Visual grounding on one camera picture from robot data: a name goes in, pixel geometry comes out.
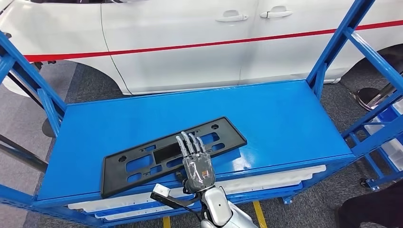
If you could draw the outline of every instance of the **floor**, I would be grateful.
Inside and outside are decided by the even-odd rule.
[[[394,50],[387,59],[397,68],[403,68],[402,50]],[[59,61],[44,65],[42,76],[52,85],[67,103],[122,97],[113,81],[97,70],[84,65]],[[325,85],[322,105],[339,131],[345,130],[366,111],[352,98],[351,93],[362,87],[382,88],[387,81],[367,62],[361,61],[350,70],[338,84]],[[52,139],[41,132],[45,120],[43,110],[27,97],[8,91],[0,85],[0,134],[22,145],[42,159],[49,158]],[[386,164],[378,157],[380,167],[387,171]],[[283,205],[278,199],[260,202],[268,227],[272,228],[333,228],[332,209],[348,198],[369,193],[359,186],[361,177],[374,177],[366,161],[358,161],[312,188],[299,194],[291,205]],[[0,153],[0,183],[34,194],[40,187],[42,175]],[[251,203],[239,205],[258,224]],[[53,219],[36,213],[0,205],[0,221],[9,228],[81,228],[83,226]],[[199,227],[194,215],[185,214],[171,218],[173,228]],[[162,228],[162,219],[122,225],[121,228]],[[381,227],[363,224],[365,228]]]

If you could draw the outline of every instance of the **yellow floor marking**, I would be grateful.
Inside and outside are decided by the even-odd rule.
[[[169,216],[163,218],[163,228],[171,228],[171,220]]]
[[[266,220],[264,219],[262,207],[259,201],[253,201],[253,207],[255,208],[256,216],[258,217],[260,228],[267,228]]]

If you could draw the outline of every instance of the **robot finger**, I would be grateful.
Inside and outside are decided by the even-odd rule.
[[[189,156],[188,150],[186,149],[185,144],[183,144],[181,137],[177,135],[176,140],[178,141],[179,147],[181,148],[182,156],[183,157]]]
[[[186,145],[188,146],[189,153],[194,153],[194,148],[193,148],[192,143],[190,142],[189,136],[186,134],[186,132],[181,132],[181,134],[186,141]]]
[[[199,141],[201,151],[206,152],[206,147],[204,147],[203,140],[200,137],[196,137],[196,139]]]
[[[199,146],[199,141],[196,140],[196,137],[194,137],[193,134],[189,134],[189,136],[190,136],[190,138],[192,139],[192,142],[193,142],[193,145],[194,145],[194,147],[195,147],[195,149],[196,149],[196,152],[197,152],[197,153],[201,152],[200,146]]]

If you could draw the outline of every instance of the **red stripe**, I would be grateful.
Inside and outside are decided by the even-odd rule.
[[[403,25],[403,20],[382,22],[382,23],[369,24],[369,25],[360,25],[357,27],[356,30],[377,29],[377,28],[392,27],[392,26],[399,26],[399,25]],[[103,52],[51,54],[51,55],[25,55],[25,58],[27,58],[27,60],[30,62],[41,62],[41,61],[62,60],[62,59],[71,59],[71,58],[86,58],[86,57],[97,57],[97,56],[108,56],[108,55],[112,56],[112,55],[122,55],[122,54],[130,54],[130,53],[149,52],[149,51],[163,51],[163,50],[182,49],[182,48],[196,48],[196,47],[222,45],[222,44],[237,44],[237,43],[245,43],[245,42],[271,40],[271,39],[306,37],[306,36],[334,33],[335,30],[336,29],[327,29],[327,30],[320,30],[320,31],[301,32],[301,33],[285,34],[285,35],[270,36],[270,37],[237,39],[237,40],[219,41],[219,42],[202,43],[202,44],[188,44],[188,45],[169,46],[169,47],[143,48],[143,49],[124,50],[124,51],[103,51]]]

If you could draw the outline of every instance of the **car door handle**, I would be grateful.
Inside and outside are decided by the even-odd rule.
[[[293,13],[294,12],[289,11],[289,10],[284,11],[284,12],[270,12],[270,11],[267,11],[267,12],[261,13],[260,17],[261,18],[281,18],[281,17],[289,16],[289,15],[291,15]]]
[[[11,34],[10,33],[8,33],[8,32],[3,32],[3,34],[7,37],[7,38],[11,38]]]
[[[247,20],[247,19],[248,19],[247,15],[240,14],[240,15],[237,15],[237,16],[217,18],[216,21],[229,22],[229,21],[240,21],[240,20]]]

